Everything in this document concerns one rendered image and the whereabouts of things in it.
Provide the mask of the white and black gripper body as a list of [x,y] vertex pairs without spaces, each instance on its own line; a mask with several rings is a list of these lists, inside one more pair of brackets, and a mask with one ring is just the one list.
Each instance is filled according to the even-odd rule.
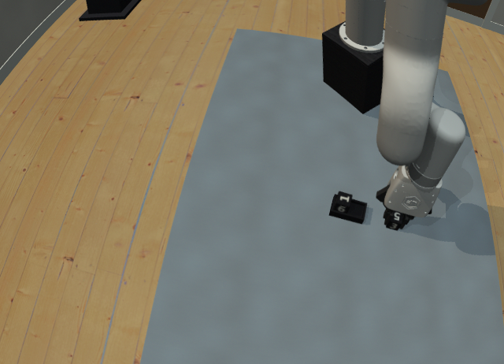
[[440,189],[442,179],[433,188],[423,188],[408,174],[406,165],[400,165],[392,175],[384,199],[384,205],[391,210],[414,217],[426,217],[432,209]]

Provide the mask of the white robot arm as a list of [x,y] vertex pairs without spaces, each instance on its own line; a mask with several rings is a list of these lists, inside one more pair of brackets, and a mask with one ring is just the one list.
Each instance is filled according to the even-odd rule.
[[363,53],[384,51],[379,152],[393,165],[406,165],[423,188],[440,182],[466,134],[456,113],[432,102],[447,5],[486,1],[346,0],[341,40]]

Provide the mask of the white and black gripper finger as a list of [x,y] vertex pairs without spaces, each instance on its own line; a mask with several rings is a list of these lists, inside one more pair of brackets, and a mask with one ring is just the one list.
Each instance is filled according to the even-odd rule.
[[[428,214],[431,214],[431,213],[432,213],[432,210]],[[403,229],[403,227],[405,225],[407,225],[410,220],[413,220],[413,219],[414,219],[414,216],[411,216],[408,214],[403,214],[402,225],[400,226],[400,229]]]
[[[384,198],[385,198],[385,195],[387,193],[387,190],[388,188],[390,187],[390,184],[388,186],[386,186],[385,188],[382,188],[381,190],[379,190],[377,193],[376,193],[376,198],[381,201],[384,205]],[[384,216],[383,218],[385,219],[384,221],[384,224],[387,225],[389,223],[389,221],[391,220],[391,218],[393,217],[393,210],[391,209],[388,209],[387,207],[385,207],[386,210],[384,211]]]

